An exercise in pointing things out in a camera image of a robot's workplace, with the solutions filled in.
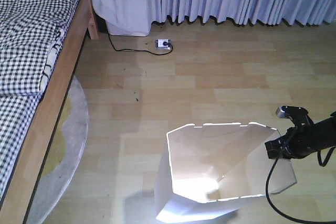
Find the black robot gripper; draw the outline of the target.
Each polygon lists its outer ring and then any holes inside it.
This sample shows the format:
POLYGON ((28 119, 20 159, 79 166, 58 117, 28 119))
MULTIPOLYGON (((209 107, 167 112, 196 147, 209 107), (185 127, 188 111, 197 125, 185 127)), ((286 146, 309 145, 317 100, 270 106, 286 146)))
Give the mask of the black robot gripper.
POLYGON ((308 115, 287 115, 294 127, 287 129, 287 133, 281 137, 264 143, 269 159, 303 159, 308 155, 320 152, 308 138, 305 129, 314 125, 313 120, 308 115))

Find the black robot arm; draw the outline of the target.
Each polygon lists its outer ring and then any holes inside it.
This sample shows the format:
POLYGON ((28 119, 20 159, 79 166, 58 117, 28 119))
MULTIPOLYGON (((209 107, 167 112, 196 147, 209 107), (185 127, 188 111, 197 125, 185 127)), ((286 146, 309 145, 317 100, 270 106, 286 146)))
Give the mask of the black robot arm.
POLYGON ((286 159, 302 159, 323 149, 335 146, 335 113, 318 123, 308 116, 308 111, 297 107, 291 111, 288 107, 279 107, 279 118, 290 119, 294 126, 287 129, 285 135, 265 142, 269 159, 277 156, 286 159))

